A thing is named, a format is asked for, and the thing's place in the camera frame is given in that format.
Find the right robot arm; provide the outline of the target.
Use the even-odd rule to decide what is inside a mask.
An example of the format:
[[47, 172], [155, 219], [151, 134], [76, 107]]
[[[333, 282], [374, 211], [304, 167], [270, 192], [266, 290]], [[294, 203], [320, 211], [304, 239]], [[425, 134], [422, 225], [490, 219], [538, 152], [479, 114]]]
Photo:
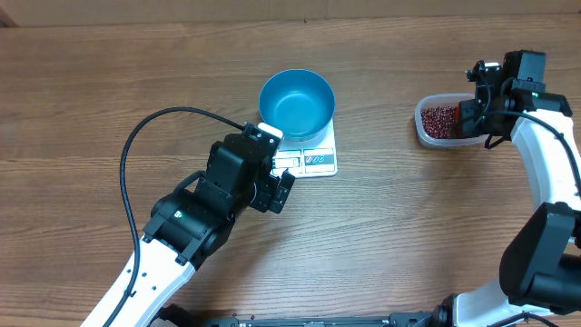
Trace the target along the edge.
[[580, 154], [573, 112], [547, 92], [546, 56], [519, 50], [501, 64], [478, 61], [466, 72], [475, 97], [459, 103], [452, 133], [486, 136], [491, 149], [511, 142], [523, 160], [534, 213], [506, 248], [495, 280], [452, 295], [433, 313], [434, 326], [511, 326], [580, 309]]

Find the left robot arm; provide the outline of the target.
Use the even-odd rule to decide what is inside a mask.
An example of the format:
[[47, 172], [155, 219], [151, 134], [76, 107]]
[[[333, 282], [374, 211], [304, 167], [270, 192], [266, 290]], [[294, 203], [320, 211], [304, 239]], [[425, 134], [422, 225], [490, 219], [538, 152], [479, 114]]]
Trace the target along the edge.
[[272, 171], [282, 131], [246, 124], [212, 145], [207, 167], [152, 208], [137, 253], [84, 320], [85, 326], [147, 326], [203, 262], [222, 247], [243, 211], [279, 213], [294, 176]]

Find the white digital kitchen scale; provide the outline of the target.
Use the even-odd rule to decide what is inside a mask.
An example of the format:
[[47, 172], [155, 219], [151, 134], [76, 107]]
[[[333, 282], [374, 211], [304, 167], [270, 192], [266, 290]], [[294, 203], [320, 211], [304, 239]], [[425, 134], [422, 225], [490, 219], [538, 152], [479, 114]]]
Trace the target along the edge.
[[285, 171], [296, 178], [331, 177], [338, 172], [333, 121], [309, 140], [282, 140], [271, 173], [281, 177]]

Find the blue bowl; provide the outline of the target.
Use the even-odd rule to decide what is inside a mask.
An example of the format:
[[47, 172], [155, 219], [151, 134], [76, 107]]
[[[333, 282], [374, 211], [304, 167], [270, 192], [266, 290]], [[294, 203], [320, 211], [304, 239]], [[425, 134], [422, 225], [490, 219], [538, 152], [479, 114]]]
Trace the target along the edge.
[[335, 92], [320, 74], [291, 68], [273, 75], [262, 87], [258, 107], [261, 119], [292, 141], [320, 134], [337, 108]]

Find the red beans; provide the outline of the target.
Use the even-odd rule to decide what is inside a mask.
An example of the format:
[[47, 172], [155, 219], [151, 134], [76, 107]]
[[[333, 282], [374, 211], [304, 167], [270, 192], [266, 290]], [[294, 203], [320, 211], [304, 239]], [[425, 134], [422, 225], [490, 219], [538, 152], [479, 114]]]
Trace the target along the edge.
[[437, 106], [423, 109], [421, 123], [426, 134], [435, 139], [454, 139], [458, 136], [458, 108]]

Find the clear plastic container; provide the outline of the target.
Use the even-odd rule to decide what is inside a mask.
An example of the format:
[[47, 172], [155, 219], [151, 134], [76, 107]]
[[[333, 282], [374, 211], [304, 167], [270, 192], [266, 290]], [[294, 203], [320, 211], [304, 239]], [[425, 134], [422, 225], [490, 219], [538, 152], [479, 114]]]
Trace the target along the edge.
[[423, 98], [417, 104], [414, 113], [414, 120], [420, 144], [431, 148], [455, 148], [483, 144], [487, 139], [487, 134], [463, 139], [438, 139], [428, 135], [422, 123], [421, 114], [424, 110], [435, 107], [457, 106], [459, 102], [472, 100], [473, 98], [474, 95], [468, 93], [434, 94]]

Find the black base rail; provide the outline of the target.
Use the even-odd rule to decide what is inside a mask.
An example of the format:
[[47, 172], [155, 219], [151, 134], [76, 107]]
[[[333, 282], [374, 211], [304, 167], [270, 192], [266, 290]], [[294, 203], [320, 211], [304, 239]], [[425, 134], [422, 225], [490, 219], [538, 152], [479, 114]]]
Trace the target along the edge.
[[298, 319], [240, 319], [235, 315], [203, 317], [172, 304], [161, 308], [151, 327], [449, 327], [453, 317], [446, 305], [433, 312], [394, 312], [385, 317], [339, 317]]

